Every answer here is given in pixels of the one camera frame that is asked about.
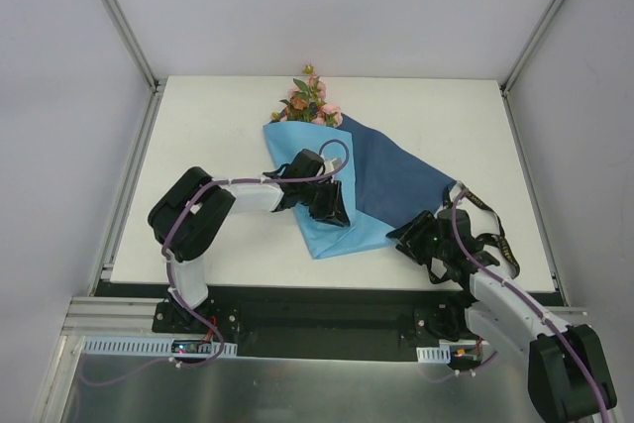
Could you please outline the fake flower stem pink roses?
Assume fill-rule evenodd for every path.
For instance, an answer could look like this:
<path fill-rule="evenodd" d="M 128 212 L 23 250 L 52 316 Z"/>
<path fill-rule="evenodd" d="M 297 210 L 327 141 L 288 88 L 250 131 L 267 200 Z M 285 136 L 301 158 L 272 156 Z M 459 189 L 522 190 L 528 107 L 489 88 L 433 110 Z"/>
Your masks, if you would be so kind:
<path fill-rule="evenodd" d="M 312 110 L 315 114 L 310 122 L 314 125 L 338 128 L 343 123 L 341 108 L 327 100 L 327 88 L 317 73 L 315 67 L 308 63 L 302 68 L 302 80 L 307 80 L 314 91 L 314 105 Z"/>

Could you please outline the black ribbon gold lettering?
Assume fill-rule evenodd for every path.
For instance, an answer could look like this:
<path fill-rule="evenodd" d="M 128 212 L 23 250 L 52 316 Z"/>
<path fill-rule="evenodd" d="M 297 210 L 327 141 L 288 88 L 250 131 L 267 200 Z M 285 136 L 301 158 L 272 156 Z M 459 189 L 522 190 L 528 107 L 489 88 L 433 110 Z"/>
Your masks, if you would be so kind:
<path fill-rule="evenodd" d="M 467 211 L 458 209 L 459 198 L 466 198 L 479 210 L 490 213 L 497 223 L 496 233 L 485 232 L 476 237 L 471 233 L 471 219 Z M 426 263 L 433 284 L 448 280 L 467 288 L 469 275 L 477 272 L 481 266 L 499 265 L 499 261 L 486 251 L 485 247 L 497 248 L 510 265 L 510 277 L 520 274 L 520 264 L 512 253 L 506 240 L 501 219 L 497 213 L 479 197 L 470 192 L 461 182 L 443 191 L 443 208 L 432 220 L 434 231 L 431 239 L 431 255 Z"/>

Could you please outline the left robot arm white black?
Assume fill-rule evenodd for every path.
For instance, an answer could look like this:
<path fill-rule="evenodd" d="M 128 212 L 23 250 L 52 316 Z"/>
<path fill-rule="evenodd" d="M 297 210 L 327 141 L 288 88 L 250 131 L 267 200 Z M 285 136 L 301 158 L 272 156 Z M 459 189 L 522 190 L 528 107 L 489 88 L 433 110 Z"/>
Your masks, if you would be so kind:
<path fill-rule="evenodd" d="M 301 150 L 294 159 L 258 178 L 213 178 L 193 166 L 151 209 L 148 224 L 166 261 L 168 292 L 177 303 L 174 319 L 186 332 L 202 331 L 209 321 L 203 256 L 228 216 L 276 213 L 298 205 L 316 222 L 348 227 L 343 185 L 335 175 L 342 159 L 325 159 L 321 151 Z"/>

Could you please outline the fake flower stem orange blooms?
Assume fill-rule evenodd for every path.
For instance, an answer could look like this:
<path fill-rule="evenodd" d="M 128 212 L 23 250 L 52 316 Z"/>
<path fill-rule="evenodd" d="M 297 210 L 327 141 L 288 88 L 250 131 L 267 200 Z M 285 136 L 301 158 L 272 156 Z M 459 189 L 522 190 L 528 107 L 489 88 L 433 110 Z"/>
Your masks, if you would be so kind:
<path fill-rule="evenodd" d="M 314 105 L 314 91 L 307 80 L 293 79 L 294 86 L 291 88 L 286 99 L 279 102 L 283 108 L 279 112 L 273 112 L 270 116 L 272 123 L 284 121 L 299 121 L 310 123 L 314 119 L 312 106 Z"/>

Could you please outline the blue wrapping paper sheet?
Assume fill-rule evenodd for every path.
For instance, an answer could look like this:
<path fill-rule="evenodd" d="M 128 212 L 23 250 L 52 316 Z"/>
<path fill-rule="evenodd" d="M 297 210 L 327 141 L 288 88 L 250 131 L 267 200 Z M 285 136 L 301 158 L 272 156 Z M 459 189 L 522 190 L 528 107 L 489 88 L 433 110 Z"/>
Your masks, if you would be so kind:
<path fill-rule="evenodd" d="M 344 142 L 350 154 L 336 178 L 342 182 L 351 225 L 319 223 L 309 216 L 306 206 L 294 207 L 308 252 L 315 260 L 389 246 L 389 232 L 425 210 L 437 212 L 443 192 L 456 184 L 382 132 L 347 115 L 337 129 L 295 121 L 264 126 L 264 141 L 275 167 L 291 162 L 303 149 L 316 153 L 332 139 Z"/>

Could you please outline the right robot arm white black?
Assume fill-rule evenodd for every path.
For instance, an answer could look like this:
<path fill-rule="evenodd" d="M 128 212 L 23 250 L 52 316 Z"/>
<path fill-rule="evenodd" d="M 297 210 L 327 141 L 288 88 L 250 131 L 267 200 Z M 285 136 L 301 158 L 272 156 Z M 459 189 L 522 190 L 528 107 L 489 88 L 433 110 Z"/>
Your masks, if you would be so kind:
<path fill-rule="evenodd" d="M 398 251 L 425 267 L 440 262 L 462 291 L 426 320 L 433 336 L 457 342 L 476 335 L 525 373 L 529 398 L 546 422 L 592 415 L 608 421 L 617 395 L 595 331 L 548 311 L 515 282 L 519 264 L 503 234 L 473 236 L 467 211 L 424 211 L 391 231 Z"/>

